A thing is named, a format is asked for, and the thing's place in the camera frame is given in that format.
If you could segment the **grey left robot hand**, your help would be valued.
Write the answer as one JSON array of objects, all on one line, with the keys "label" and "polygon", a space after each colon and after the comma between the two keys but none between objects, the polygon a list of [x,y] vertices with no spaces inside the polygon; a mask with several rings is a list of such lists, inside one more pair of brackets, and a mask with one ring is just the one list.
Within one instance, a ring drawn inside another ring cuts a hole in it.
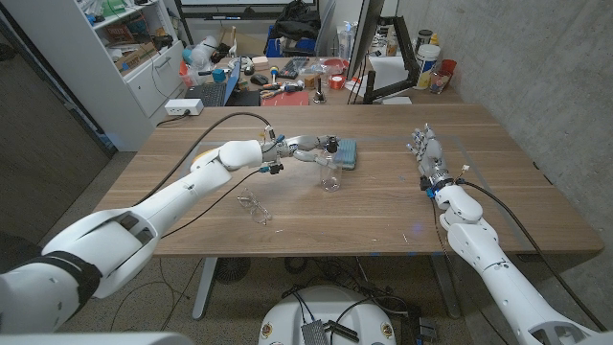
[{"label": "grey left robot hand", "polygon": [[279,138],[271,149],[279,157],[293,157],[330,169],[339,167],[331,158],[338,149],[338,139],[333,135],[300,135],[288,139]]}]

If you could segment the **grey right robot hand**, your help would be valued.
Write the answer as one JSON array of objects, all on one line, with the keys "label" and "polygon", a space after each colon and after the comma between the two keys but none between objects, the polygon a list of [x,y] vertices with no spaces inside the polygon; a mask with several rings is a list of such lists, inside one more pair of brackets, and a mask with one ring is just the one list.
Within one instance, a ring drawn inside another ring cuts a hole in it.
[{"label": "grey right robot hand", "polygon": [[430,125],[423,129],[416,128],[412,133],[414,144],[407,148],[418,162],[420,189],[434,195],[443,187],[453,182],[443,155],[443,148]]}]

